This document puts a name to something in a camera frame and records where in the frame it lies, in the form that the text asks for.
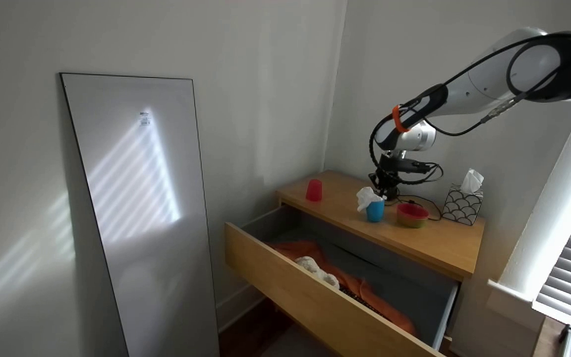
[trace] orange towel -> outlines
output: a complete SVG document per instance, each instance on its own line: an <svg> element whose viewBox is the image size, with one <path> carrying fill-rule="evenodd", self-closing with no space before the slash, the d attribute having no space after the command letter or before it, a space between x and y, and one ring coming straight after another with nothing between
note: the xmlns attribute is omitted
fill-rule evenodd
<svg viewBox="0 0 571 357"><path fill-rule="evenodd" d="M323 252L320 247L312 241L295 241L295 242L283 242L277 244L270 244L279 253L290 258L294 261L297 258L308 256L316 260L319 267L326 271L326 273L333 274L341 285L344 285L350 289L354 294L362 298L366 303L371 305L374 309L380 311L380 313L391 321L394 325L397 325L401 329L409 332L412 335L415 334L415 327L411 320L404 314L394 309L389 303L379 298L371 290L371 287L367 282L354 278L349 274L343 273L341 269L329 264L327 262Z"/></svg>

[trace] patterned tissue box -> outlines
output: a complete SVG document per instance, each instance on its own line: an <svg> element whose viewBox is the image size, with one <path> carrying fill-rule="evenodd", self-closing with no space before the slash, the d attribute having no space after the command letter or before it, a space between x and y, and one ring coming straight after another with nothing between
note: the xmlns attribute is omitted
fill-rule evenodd
<svg viewBox="0 0 571 357"><path fill-rule="evenodd" d="M460 191L459 185L453 184L446 197L442 217L466 224L467 226L473 226L477 219L477 213L480 212L482 200L482 189L468 194Z"/></svg>

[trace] red bowl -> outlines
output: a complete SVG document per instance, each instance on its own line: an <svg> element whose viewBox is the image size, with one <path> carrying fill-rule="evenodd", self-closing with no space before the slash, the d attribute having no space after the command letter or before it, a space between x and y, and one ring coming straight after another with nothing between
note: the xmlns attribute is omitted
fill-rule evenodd
<svg viewBox="0 0 571 357"><path fill-rule="evenodd" d="M396 209L396 217L398 223L403 226L420 228L429 218L429 212L419 205L402 203Z"/></svg>

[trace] drawer front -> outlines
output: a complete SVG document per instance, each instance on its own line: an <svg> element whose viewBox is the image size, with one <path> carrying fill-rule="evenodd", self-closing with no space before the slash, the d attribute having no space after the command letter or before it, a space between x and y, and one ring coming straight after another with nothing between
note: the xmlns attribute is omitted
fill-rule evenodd
<svg viewBox="0 0 571 357"><path fill-rule="evenodd" d="M229 267L340 355L444 357L242 229L225 238Z"/></svg>

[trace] red cup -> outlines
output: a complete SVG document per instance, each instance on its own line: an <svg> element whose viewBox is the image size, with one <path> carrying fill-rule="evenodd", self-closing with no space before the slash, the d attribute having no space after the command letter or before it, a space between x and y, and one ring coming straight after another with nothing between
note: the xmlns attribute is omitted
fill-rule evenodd
<svg viewBox="0 0 571 357"><path fill-rule="evenodd" d="M317 179L311 179L308 183L308 192L305 194L305 198L310 201L316 202L320 201L323 197L323 182Z"/></svg>

